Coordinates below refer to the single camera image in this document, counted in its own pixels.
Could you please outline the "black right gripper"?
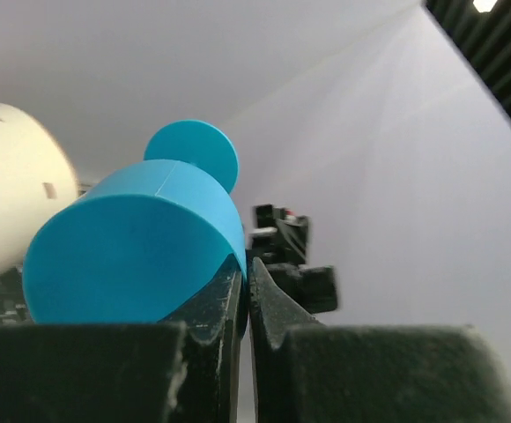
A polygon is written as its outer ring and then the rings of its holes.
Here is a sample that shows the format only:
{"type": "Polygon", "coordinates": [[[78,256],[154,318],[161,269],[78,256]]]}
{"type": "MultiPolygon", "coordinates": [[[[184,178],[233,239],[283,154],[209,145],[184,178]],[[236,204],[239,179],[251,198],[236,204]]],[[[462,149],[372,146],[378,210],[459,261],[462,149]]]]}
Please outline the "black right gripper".
{"type": "Polygon", "coordinates": [[[332,266],[307,265],[311,219],[273,204],[253,213],[258,421],[511,422],[511,382],[471,326],[320,323],[310,314],[338,308],[337,283],[332,266]]]}

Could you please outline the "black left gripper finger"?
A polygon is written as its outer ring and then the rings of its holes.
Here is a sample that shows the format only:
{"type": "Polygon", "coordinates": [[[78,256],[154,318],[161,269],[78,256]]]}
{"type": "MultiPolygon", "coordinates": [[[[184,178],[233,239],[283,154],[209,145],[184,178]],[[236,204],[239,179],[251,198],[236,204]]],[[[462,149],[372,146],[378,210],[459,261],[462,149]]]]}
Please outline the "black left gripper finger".
{"type": "Polygon", "coordinates": [[[243,335],[233,256],[157,323],[45,325],[0,284],[0,422],[234,422],[243,335]]]}

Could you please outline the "blue wine glass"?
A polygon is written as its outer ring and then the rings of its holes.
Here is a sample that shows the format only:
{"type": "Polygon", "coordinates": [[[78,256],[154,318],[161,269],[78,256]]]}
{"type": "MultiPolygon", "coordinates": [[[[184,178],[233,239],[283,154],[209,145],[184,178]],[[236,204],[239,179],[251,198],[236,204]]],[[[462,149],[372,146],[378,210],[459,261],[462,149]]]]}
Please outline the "blue wine glass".
{"type": "Polygon", "coordinates": [[[233,256],[247,266],[231,198],[239,160],[198,120],[173,122],[142,161],[121,168],[54,215],[23,262],[37,323],[154,323],[201,291],[233,256]]]}

